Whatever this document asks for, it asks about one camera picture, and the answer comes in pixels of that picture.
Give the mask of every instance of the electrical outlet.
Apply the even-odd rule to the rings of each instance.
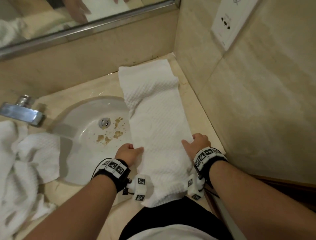
[[[258,0],[221,0],[212,31],[225,51],[232,45]]]

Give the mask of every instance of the wrist strap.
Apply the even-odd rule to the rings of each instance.
[[[97,175],[106,175],[111,178],[118,193],[126,187],[130,169],[122,159],[104,159],[94,172],[96,173],[93,174],[92,178],[95,178]]]
[[[211,188],[213,188],[213,186],[209,176],[210,168],[216,161],[228,162],[227,158],[218,149],[211,147],[203,148],[198,151],[193,161],[199,179],[205,178],[206,183],[208,183]]]

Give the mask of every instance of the person's leg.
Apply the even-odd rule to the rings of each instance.
[[[123,229],[119,240],[151,228],[182,224],[221,239],[233,239],[227,227],[215,215],[188,197],[158,207],[144,207]]]

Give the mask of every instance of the sink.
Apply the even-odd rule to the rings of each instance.
[[[94,98],[68,108],[51,132],[61,139],[59,179],[79,185],[90,181],[103,159],[114,158],[122,144],[132,142],[128,108],[118,97]]]

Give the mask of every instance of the chrome faucet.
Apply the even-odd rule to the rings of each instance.
[[[0,107],[0,115],[37,127],[41,124],[44,115],[40,111],[31,109],[33,103],[34,100],[29,95],[20,96],[15,104],[3,103]]]

